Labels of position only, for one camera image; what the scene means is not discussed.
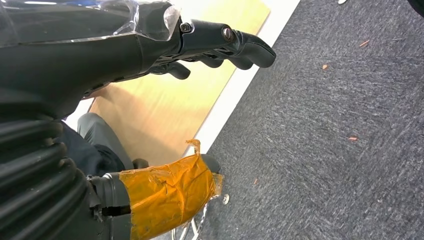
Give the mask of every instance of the black plastic part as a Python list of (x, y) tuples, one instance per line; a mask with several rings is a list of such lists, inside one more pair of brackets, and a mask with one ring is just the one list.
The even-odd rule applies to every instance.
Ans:
[(412, 8), (424, 18), (424, 0), (408, 0)]
[(248, 70), (253, 66), (253, 62), (242, 57), (230, 57), (228, 60), (241, 70)]
[[(99, 177), (98, 195), (65, 157), (65, 145), (53, 143), (61, 133), (47, 118), (0, 120), (0, 240), (129, 239), (129, 197), (119, 175)], [(127, 211), (103, 215), (110, 206)]]
[(153, 67), (150, 71), (151, 74), (157, 75), (171, 74), (174, 78), (180, 80), (187, 79), (191, 73), (187, 67), (177, 61)]
[(107, 173), (103, 177), (94, 176), (90, 182), (105, 208), (130, 205), (130, 198), (124, 184), (119, 180), (118, 172)]

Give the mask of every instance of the gray trousers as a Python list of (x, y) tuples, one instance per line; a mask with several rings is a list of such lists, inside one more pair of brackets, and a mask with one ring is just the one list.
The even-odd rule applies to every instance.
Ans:
[[(112, 128), (95, 113), (86, 113), (78, 120), (75, 132), (65, 123), (63, 135), (56, 142), (65, 143), (67, 157), (73, 159), (76, 166), (86, 175), (103, 176), (105, 173), (120, 171), (116, 165), (105, 159), (94, 146), (102, 145), (109, 148), (123, 164), (125, 170), (134, 169), (130, 157), (124, 150)], [(214, 157), (202, 154), (206, 165), (213, 173), (218, 173), (220, 165)]]
[(93, 112), (82, 115), (78, 119), (77, 130), (79, 135), (91, 145), (103, 145), (112, 150), (126, 170), (134, 168), (132, 160), (125, 152), (117, 135), (99, 115)]

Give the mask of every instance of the metal screw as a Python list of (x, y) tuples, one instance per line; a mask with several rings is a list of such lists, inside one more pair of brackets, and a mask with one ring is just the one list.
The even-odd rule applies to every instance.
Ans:
[(192, 31), (192, 26), (190, 26), (190, 24), (188, 24), (188, 23), (183, 23), (179, 26), (179, 29), (183, 33), (189, 33), (189, 32)]
[(233, 30), (231, 30), (231, 28), (229, 28), (229, 27), (225, 27), (222, 30), (222, 35), (224, 36), (224, 39), (226, 41), (228, 41), (228, 42), (230, 42), (231, 40), (233, 40), (233, 36), (234, 36)]
[(225, 194), (225, 195), (224, 195), (224, 199), (222, 200), (222, 203), (223, 203), (224, 205), (227, 205), (229, 201), (230, 201), (230, 195)]

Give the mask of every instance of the black robotic finger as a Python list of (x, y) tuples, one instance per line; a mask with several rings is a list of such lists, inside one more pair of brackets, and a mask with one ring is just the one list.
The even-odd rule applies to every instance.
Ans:
[(168, 67), (168, 73), (177, 79), (184, 80), (190, 76), (191, 71), (179, 62), (171, 62)]
[(190, 76), (191, 71), (179, 62), (170, 62), (167, 64), (155, 66), (149, 73), (156, 75), (171, 74), (177, 79), (184, 80)]
[(233, 32), (239, 41), (232, 45), (236, 52), (234, 57), (249, 59), (261, 68), (268, 68), (274, 63), (276, 53), (262, 39), (237, 30)]
[(229, 57), (228, 60), (241, 70), (248, 70), (253, 66), (247, 57)]
[(205, 55), (196, 56), (194, 58), (194, 60), (201, 61), (206, 66), (208, 66), (209, 68), (213, 68), (213, 69), (220, 67), (224, 62), (224, 60), (222, 60), (222, 59), (214, 59), (212, 57), (208, 57), (208, 56), (205, 56)]

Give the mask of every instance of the person's leg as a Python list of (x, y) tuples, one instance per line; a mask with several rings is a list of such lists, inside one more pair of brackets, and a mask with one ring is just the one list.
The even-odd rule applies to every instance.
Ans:
[(105, 170), (100, 167), (103, 158), (97, 149), (64, 122), (61, 121), (61, 123), (63, 133), (55, 139), (55, 142), (66, 145), (66, 156), (72, 159), (76, 167), (85, 175), (102, 176), (105, 173)]
[(133, 162), (124, 150), (112, 128), (93, 112), (86, 113), (78, 119), (78, 133), (92, 145), (103, 145), (114, 152), (126, 170), (134, 169)]

